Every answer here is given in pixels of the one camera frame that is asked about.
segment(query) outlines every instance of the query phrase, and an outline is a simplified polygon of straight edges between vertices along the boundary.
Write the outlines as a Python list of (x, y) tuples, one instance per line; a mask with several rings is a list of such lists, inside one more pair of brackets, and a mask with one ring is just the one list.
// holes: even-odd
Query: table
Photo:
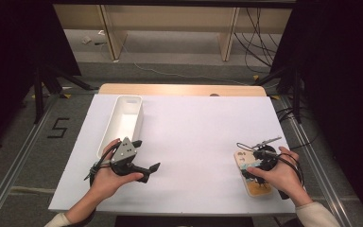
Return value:
[(97, 161), (99, 138), (117, 98), (113, 93), (142, 96), (143, 145), (138, 148), (134, 163), (148, 167), (161, 162), (161, 166), (147, 184), (124, 185), (115, 196), (102, 202), (97, 211), (132, 216), (202, 217), (295, 212), (291, 200), (282, 201), (277, 190), (262, 198), (250, 197), (233, 159), (233, 153), (239, 150), (236, 142), (255, 145), (281, 135), (283, 138), (271, 145), (287, 147), (276, 113), (262, 88), (166, 84), (101, 87), (87, 113), (50, 210), (69, 209), (88, 190), (88, 182), (82, 179)]

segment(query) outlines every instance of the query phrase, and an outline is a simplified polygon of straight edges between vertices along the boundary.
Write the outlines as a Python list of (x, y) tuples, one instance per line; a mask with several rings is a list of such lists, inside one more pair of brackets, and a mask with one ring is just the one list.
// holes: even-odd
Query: black panel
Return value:
[(0, 134), (32, 86), (35, 67), (41, 64), (80, 75), (52, 5), (0, 1)]
[(335, 3), (308, 61), (305, 90), (328, 143), (363, 202), (363, 4)]

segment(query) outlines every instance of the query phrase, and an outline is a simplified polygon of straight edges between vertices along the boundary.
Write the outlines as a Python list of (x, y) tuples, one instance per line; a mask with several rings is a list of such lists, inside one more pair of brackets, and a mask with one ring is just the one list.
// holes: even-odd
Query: white plastic tray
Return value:
[(96, 156), (100, 158), (103, 149), (116, 138), (138, 140), (143, 116), (143, 99), (140, 96), (119, 96)]

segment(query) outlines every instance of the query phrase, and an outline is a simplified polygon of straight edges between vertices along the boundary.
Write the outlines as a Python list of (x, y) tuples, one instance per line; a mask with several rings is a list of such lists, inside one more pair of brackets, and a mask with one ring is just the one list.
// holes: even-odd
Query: person's left hand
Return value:
[[(104, 148), (102, 155), (104, 155), (111, 146), (119, 142), (120, 139), (111, 141), (110, 144)], [(110, 153), (105, 157), (105, 160), (109, 159)], [(90, 191), (96, 196), (99, 196), (99, 198), (102, 200), (105, 200), (111, 197), (123, 184), (134, 182), (143, 176), (144, 175), (142, 173), (131, 173), (126, 176), (118, 176), (111, 170), (109, 166), (101, 167), (95, 175), (95, 179), (93, 185), (90, 188)]]

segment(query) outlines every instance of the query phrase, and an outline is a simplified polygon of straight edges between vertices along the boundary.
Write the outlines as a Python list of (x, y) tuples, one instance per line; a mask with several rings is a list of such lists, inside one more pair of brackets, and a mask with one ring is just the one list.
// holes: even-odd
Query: person's right hand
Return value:
[[(279, 150), (282, 153), (287, 154), (281, 155), (281, 158), (285, 159), (294, 166), (296, 165), (294, 159), (297, 161), (299, 160), (299, 155), (297, 153), (284, 147), (279, 147)], [(264, 171), (257, 167), (248, 167), (247, 171), (257, 177), (264, 178), (268, 183), (276, 187), (276, 189), (285, 192), (293, 200), (296, 206), (312, 202), (306, 191), (303, 189), (302, 183), (294, 169), (282, 161), (279, 161), (270, 171)]]

